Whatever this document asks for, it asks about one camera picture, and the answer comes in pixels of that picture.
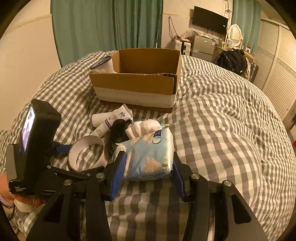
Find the person's left hand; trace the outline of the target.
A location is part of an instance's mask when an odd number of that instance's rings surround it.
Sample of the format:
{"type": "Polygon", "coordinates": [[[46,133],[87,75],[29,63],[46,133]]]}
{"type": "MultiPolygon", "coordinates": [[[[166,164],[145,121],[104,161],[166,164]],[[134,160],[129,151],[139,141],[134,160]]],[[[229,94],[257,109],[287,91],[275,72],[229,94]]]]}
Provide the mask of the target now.
{"type": "Polygon", "coordinates": [[[16,200],[18,201],[17,204],[26,204],[34,208],[37,208],[46,202],[45,200],[36,198],[35,196],[29,196],[26,194],[11,194],[9,191],[7,175],[6,172],[4,172],[1,174],[1,203],[4,206],[12,207],[16,200]]]}

